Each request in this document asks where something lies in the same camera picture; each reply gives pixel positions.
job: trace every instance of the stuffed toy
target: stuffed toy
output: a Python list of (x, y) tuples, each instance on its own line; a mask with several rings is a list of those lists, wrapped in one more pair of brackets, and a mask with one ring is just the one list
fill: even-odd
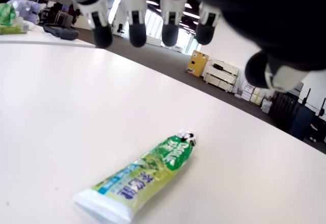
[(39, 4), (30, 0), (10, 0), (7, 3), (12, 4), (15, 11), (19, 12), (19, 17), (34, 24), (38, 24), (40, 21), (37, 14), (46, 7), (46, 4)]

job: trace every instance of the robotic hand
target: robotic hand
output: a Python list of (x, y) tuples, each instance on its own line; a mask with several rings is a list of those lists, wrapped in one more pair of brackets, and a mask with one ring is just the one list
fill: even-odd
[[(98, 47), (112, 42), (106, 0), (74, 0), (93, 29)], [(146, 0), (121, 0), (129, 22), (130, 42), (135, 47), (146, 43)], [(246, 66), (246, 78), (254, 86), (285, 92), (296, 86), (309, 71), (326, 68), (322, 42), (318, 33), (325, 33), (321, 0), (200, 0), (200, 20), (196, 39), (210, 43), (221, 16), (241, 35), (254, 41), (262, 51)], [(179, 21), (187, 0), (160, 0), (164, 21), (162, 41), (166, 46), (177, 42)], [(303, 10), (310, 10), (302, 21)]]

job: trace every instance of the toothpaste tube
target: toothpaste tube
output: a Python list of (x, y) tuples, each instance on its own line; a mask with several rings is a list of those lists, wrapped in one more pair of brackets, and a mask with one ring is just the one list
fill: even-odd
[(130, 223), (135, 213), (177, 174), (195, 145), (194, 133), (182, 130), (126, 168), (77, 193), (74, 201), (112, 222)]

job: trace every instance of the ceiling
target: ceiling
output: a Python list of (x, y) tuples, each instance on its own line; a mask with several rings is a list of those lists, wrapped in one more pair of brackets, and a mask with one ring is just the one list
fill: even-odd
[[(160, 4), (159, 0), (150, 0), (150, 1), (153, 1), (153, 2), (156, 2), (156, 3)], [(192, 13), (192, 14), (195, 14), (195, 15), (199, 15), (199, 2), (197, 0), (188, 0), (187, 3), (190, 4), (190, 6), (192, 8), (191, 9), (190, 8), (185, 8), (185, 11), (189, 12), (189, 13)], [(158, 15), (160, 15), (160, 12), (156, 10), (156, 9), (160, 9), (160, 5), (156, 6), (156, 5), (148, 4), (148, 8), (151, 11), (153, 11), (153, 12), (157, 13)], [(190, 17), (190, 16), (186, 16), (186, 15), (183, 15), (183, 17), (181, 19), (181, 22), (183, 24), (188, 25), (190, 29), (196, 31), (197, 25), (194, 24), (194, 21), (198, 22), (198, 19)]]

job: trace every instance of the desk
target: desk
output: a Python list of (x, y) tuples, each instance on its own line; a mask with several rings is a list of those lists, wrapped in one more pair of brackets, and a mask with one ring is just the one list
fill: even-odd
[(98, 223), (72, 195), (182, 128), (194, 153), (134, 223), (326, 223), (326, 156), (283, 131), (103, 49), (0, 53), (1, 223)]
[(79, 39), (69, 41), (55, 37), (50, 33), (46, 33), (43, 30), (43, 27), (38, 25), (35, 26), (33, 30), (28, 31), (26, 34), (0, 35), (0, 43), (47, 44), (95, 48), (95, 45)]

